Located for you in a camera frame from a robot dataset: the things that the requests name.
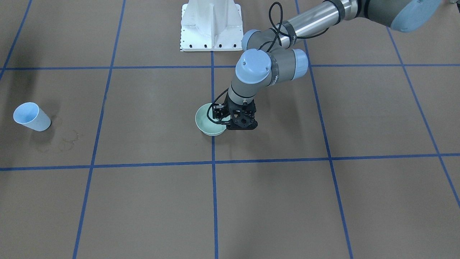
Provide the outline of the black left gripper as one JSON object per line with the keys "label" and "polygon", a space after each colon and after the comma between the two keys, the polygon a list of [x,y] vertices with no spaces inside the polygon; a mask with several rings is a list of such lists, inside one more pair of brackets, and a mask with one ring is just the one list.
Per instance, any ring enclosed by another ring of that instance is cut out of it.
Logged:
{"label": "black left gripper", "polygon": [[230,120],[232,123],[256,123],[256,106],[254,100],[237,104],[231,100],[230,95],[226,95],[225,103],[212,105],[213,120]]}

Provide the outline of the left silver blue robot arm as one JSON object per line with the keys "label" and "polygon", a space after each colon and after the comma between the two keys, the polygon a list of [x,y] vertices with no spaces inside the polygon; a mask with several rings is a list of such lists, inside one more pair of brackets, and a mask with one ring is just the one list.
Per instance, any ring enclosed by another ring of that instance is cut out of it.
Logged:
{"label": "left silver blue robot arm", "polygon": [[207,119],[229,130],[251,130],[255,120],[255,95],[263,87],[292,81],[306,74],[307,54],[294,45],[323,35],[345,20],[366,18],[399,32],[412,32],[426,23],[440,0],[324,0],[299,15],[272,23],[265,31],[247,31],[241,41],[243,54],[235,66],[235,76],[223,94],[206,111]]}

